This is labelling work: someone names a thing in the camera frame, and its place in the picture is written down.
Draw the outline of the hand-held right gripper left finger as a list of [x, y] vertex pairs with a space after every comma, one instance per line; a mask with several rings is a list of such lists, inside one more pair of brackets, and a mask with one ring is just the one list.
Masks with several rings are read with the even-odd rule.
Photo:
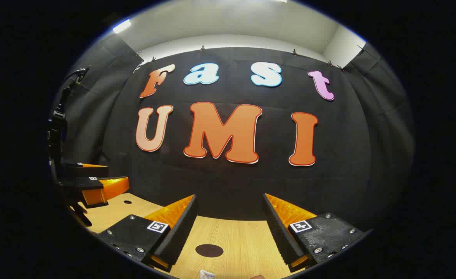
[[196, 217], [197, 199], [191, 195], [145, 217], [130, 214], [98, 236], [125, 256], [170, 272]]

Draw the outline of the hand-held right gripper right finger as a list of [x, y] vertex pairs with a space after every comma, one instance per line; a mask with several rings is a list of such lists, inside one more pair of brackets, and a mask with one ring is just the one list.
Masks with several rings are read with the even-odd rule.
[[322, 264], [366, 236], [333, 213], [314, 214], [267, 193], [262, 203], [271, 235], [290, 272]]

